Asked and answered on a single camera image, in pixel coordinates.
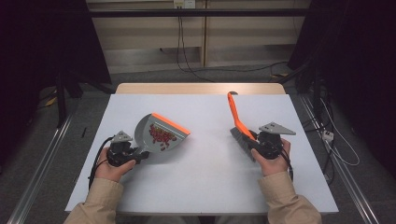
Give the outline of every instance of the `forearm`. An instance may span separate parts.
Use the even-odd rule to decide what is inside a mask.
[[[287,172],[269,175],[259,180],[270,207],[268,220],[275,223],[321,223],[315,206],[304,196],[297,195]]]
[[[121,184],[95,178],[85,203],[79,203],[64,223],[115,223]]]

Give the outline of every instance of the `orange handle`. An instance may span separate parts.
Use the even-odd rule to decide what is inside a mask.
[[[239,130],[239,132],[244,133],[247,135],[251,140],[256,140],[253,135],[250,133],[248,128],[242,123],[241,120],[238,118],[238,112],[236,111],[235,102],[233,101],[233,95],[228,92],[228,103],[230,105],[231,113],[233,113],[233,122],[235,123],[235,127]]]

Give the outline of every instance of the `gray carpet floor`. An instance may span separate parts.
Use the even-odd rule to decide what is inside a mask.
[[[288,73],[289,70],[282,64],[271,69],[257,66],[236,66],[224,69],[251,70],[236,72],[227,70],[210,70],[196,72],[195,75],[208,78],[214,82],[267,82],[270,74]],[[107,85],[116,88],[122,82],[203,82],[192,73],[174,71],[156,71],[136,74],[112,75],[113,84]],[[109,95],[104,94],[89,85],[81,84],[84,94],[80,99],[67,97],[67,105],[78,105],[71,124],[64,136],[53,163],[46,173],[35,197],[25,223],[62,223],[67,213],[64,211],[75,181],[91,147],[96,130],[105,112]],[[309,120],[301,102],[300,94],[294,88],[293,82],[284,85],[287,94],[294,103],[301,122]],[[349,166],[362,192],[374,208],[379,223],[394,223],[396,220],[396,180],[373,158],[364,141],[355,135],[337,103],[332,103],[334,122],[337,129],[347,139],[360,156],[358,166]],[[35,173],[43,154],[55,133],[58,119],[56,105],[37,109],[35,118],[21,137],[15,153],[2,167],[0,175],[0,223],[7,223],[21,194],[29,180]],[[307,132],[308,140],[321,166],[326,160],[326,153],[316,132]],[[336,135],[336,146],[346,161],[355,161],[356,157],[348,145]],[[323,216],[323,223],[364,223],[360,211],[355,206],[340,175],[332,172],[329,165],[328,175],[334,175],[330,184],[332,195],[340,212]],[[128,217],[118,216],[118,222],[124,222]]]

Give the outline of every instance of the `white tabletop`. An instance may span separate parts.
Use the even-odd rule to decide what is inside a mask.
[[[291,142],[294,187],[320,213],[338,212],[318,161],[290,97],[235,95],[239,118],[255,132],[269,122],[295,131]],[[268,211],[257,179],[258,163],[248,158],[230,134],[233,117],[224,95],[115,94],[108,103],[92,148],[65,211],[84,202],[88,176],[102,143],[118,131],[134,137],[134,128],[156,112],[189,129],[174,149],[150,154],[127,173],[118,212],[138,215],[257,215]]]

